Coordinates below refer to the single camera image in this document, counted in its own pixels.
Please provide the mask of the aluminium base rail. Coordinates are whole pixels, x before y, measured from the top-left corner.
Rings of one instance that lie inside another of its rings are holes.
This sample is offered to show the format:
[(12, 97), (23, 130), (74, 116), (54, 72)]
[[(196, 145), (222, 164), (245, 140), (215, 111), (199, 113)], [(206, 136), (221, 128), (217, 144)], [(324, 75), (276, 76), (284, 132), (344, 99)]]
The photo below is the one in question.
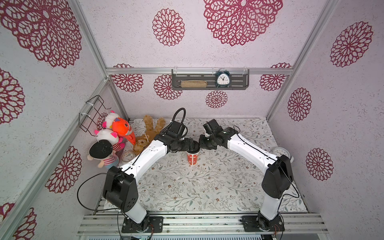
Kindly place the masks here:
[(115, 213), (84, 216), (77, 236), (124, 235), (232, 235), (250, 234), (327, 234), (320, 214), (282, 213), (269, 230), (257, 226), (257, 213), (176, 214), (152, 212), (145, 230), (134, 230), (124, 216)]

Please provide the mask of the teal alarm clock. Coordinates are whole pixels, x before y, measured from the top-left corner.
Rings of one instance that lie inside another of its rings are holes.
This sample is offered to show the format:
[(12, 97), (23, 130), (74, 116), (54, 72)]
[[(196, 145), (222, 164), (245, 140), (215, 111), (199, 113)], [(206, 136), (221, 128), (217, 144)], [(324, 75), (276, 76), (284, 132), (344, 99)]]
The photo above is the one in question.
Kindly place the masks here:
[(231, 76), (227, 71), (217, 72), (215, 86), (217, 88), (227, 88), (231, 84)]

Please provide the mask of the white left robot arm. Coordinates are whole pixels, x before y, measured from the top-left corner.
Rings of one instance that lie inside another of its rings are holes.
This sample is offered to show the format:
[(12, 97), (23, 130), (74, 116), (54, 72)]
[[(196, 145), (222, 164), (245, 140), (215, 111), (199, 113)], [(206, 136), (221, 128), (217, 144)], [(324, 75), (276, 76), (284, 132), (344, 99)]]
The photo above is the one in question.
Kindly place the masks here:
[(177, 139), (159, 134), (130, 163), (108, 170), (103, 197), (130, 220), (141, 224), (148, 213), (139, 203), (140, 178), (156, 161), (170, 152), (196, 153), (199, 150), (199, 143), (192, 138)]

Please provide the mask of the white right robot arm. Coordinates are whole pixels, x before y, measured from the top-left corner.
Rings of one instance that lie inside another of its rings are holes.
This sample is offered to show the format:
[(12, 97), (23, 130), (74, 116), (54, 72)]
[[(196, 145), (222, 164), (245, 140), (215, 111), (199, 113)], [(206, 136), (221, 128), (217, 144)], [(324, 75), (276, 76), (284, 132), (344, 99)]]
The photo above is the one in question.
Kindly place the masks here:
[(286, 155), (276, 156), (246, 140), (233, 128), (204, 125), (206, 133), (200, 135), (200, 148), (215, 150), (218, 146), (236, 152), (256, 166), (263, 174), (262, 189), (265, 192), (258, 213), (259, 223), (267, 226), (277, 219), (283, 195), (291, 187), (293, 178), (291, 160)]

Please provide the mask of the black plastic cup lid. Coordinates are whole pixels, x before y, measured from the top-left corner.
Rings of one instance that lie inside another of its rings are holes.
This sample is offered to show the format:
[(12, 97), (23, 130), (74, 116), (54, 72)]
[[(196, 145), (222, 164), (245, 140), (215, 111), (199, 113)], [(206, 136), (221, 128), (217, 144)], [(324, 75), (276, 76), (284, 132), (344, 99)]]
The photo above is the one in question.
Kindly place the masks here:
[(197, 141), (190, 140), (188, 142), (187, 153), (189, 154), (197, 154), (200, 151), (200, 144)]

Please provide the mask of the red white paper cup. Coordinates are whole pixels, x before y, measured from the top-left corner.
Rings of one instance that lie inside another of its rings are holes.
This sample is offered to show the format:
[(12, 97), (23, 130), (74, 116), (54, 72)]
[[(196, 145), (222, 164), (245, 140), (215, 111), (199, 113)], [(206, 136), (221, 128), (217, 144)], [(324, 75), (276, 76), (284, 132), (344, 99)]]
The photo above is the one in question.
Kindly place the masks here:
[(199, 152), (187, 152), (187, 160), (189, 165), (193, 166), (197, 163), (199, 158)]

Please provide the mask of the orange red plush toy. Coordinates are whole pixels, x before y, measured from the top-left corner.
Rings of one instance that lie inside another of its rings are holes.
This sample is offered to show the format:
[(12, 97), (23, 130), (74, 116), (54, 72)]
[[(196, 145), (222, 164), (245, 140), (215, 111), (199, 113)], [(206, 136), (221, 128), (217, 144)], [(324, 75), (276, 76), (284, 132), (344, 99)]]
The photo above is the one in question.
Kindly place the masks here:
[(121, 118), (117, 113), (111, 111), (111, 113), (105, 117), (102, 126), (105, 129), (113, 130), (119, 137), (127, 139), (132, 145), (136, 144), (136, 136), (133, 128), (128, 121)]

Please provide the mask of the pink white pig plush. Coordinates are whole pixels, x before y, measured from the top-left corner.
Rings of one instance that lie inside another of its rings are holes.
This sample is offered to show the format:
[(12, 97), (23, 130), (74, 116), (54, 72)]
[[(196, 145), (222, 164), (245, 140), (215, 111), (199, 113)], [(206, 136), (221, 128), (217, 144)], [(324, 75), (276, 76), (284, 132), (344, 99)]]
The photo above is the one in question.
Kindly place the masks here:
[(113, 147), (114, 152), (118, 152), (125, 148), (123, 138), (118, 136), (118, 133), (113, 132), (111, 129), (95, 130), (97, 140), (108, 140)]

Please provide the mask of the clear round tape roll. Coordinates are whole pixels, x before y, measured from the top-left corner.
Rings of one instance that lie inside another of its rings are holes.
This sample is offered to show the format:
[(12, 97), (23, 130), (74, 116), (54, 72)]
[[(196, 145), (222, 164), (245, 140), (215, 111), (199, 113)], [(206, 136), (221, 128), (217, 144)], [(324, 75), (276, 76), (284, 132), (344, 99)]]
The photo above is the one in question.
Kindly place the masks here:
[(136, 155), (135, 155), (135, 153), (133, 151), (123, 152), (122, 155), (121, 155), (121, 162), (122, 163), (129, 163), (135, 157), (136, 157)]

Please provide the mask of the black haired doll plush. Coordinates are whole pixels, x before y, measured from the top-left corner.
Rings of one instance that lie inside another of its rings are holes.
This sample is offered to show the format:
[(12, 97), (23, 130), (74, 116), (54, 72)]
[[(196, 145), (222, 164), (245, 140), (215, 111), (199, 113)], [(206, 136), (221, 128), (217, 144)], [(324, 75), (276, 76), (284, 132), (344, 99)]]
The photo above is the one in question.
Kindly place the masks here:
[(89, 149), (87, 156), (89, 161), (98, 160), (98, 168), (117, 167), (119, 164), (119, 157), (113, 150), (113, 145), (108, 140), (99, 140), (95, 142)]

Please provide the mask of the brown teddy bear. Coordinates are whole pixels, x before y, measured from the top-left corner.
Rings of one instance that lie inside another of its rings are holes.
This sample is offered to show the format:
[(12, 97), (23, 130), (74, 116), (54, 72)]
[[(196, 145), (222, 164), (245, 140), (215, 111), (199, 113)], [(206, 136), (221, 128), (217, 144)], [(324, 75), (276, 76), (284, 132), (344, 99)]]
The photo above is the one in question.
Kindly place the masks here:
[(156, 126), (154, 127), (153, 118), (149, 115), (143, 117), (145, 123), (146, 131), (141, 135), (136, 137), (136, 144), (133, 146), (133, 152), (138, 156), (149, 144), (154, 140), (155, 136), (164, 129), (166, 121), (164, 118), (159, 118)]

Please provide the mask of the white alarm clock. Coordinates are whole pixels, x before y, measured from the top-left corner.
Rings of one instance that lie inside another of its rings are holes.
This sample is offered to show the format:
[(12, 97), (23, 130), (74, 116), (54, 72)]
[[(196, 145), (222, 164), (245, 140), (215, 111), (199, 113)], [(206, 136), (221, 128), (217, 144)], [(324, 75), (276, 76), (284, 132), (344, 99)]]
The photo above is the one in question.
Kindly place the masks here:
[(282, 155), (285, 155), (287, 156), (289, 159), (290, 159), (290, 163), (293, 163), (294, 161), (294, 157), (290, 154), (290, 152), (288, 150), (286, 150), (285, 148), (282, 148), (282, 147), (275, 147), (273, 148), (272, 150), (272, 153), (278, 157), (282, 156)]

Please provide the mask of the grey wall shelf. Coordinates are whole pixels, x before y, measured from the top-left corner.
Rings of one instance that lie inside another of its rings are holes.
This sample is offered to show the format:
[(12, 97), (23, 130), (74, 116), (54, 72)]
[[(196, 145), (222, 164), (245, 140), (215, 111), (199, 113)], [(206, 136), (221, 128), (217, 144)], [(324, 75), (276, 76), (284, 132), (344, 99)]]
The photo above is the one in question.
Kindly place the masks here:
[[(227, 71), (231, 76), (231, 84), (227, 88), (217, 88), (215, 86), (217, 72)], [(246, 90), (249, 86), (250, 70), (243, 68), (241, 70), (218, 69), (208, 72), (181, 72), (172, 70), (171, 81), (173, 90)], [(181, 81), (185, 80), (201, 80), (206, 81), (206, 88), (181, 88)]]

